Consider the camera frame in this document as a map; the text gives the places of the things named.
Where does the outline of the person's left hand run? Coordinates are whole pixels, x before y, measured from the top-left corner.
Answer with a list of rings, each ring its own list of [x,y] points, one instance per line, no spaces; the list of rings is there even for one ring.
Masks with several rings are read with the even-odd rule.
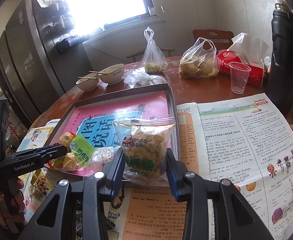
[[[21,192],[21,189],[24,187],[24,182],[18,178],[17,179],[17,188],[18,192],[14,196],[15,200],[12,200],[11,206],[18,208],[18,213],[11,215],[9,211],[6,211],[6,206],[4,208],[1,207],[1,203],[5,204],[5,195],[2,191],[0,191],[0,227],[6,227],[6,222],[13,223],[23,223],[25,221],[25,204],[24,204],[24,196]]]

